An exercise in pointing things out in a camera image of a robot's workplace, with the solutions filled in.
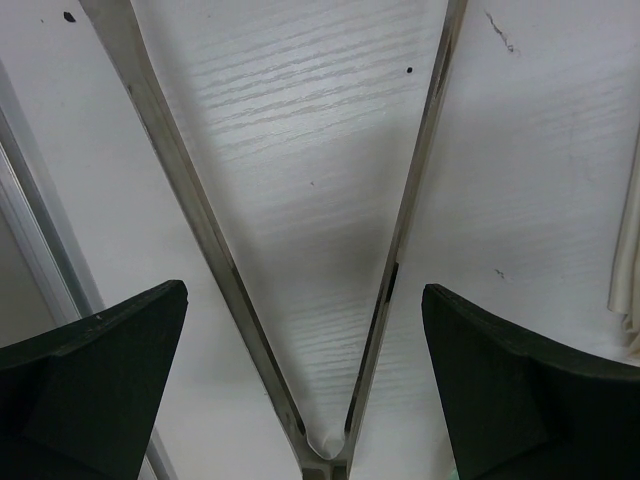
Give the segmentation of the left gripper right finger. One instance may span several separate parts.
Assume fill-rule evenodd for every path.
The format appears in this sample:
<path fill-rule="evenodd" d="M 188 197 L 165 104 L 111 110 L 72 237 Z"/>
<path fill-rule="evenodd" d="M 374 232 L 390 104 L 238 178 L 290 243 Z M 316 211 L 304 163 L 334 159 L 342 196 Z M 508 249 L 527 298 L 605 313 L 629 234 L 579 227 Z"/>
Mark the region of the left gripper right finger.
<path fill-rule="evenodd" d="M 462 479 L 636 479 L 639 369 L 426 285 L 423 326 Z"/>

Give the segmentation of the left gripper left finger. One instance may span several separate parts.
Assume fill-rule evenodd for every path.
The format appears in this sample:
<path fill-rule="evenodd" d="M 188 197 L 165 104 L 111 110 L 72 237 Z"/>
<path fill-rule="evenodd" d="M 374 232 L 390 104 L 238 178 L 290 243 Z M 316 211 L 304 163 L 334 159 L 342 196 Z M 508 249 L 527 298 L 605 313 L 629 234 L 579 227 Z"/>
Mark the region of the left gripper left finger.
<path fill-rule="evenodd" d="M 170 280 L 2 348 L 2 478 L 137 478 L 187 307 Z"/>

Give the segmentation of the silver metal tongs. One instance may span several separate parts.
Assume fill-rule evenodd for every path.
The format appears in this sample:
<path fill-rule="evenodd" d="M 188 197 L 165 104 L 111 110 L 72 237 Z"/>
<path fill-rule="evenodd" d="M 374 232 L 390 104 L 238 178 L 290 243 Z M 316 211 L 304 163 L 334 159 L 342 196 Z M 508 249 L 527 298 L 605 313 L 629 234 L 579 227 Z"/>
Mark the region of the silver metal tongs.
<path fill-rule="evenodd" d="M 467 4 L 447 4 L 429 89 L 371 323 L 343 427 L 343 446 L 332 458 L 308 441 L 300 411 L 267 339 L 196 167 L 152 66 L 129 1 L 81 4 L 143 125 L 200 251 L 214 277 L 305 479 L 347 479 L 382 347 L 391 298 L 429 160 Z"/>

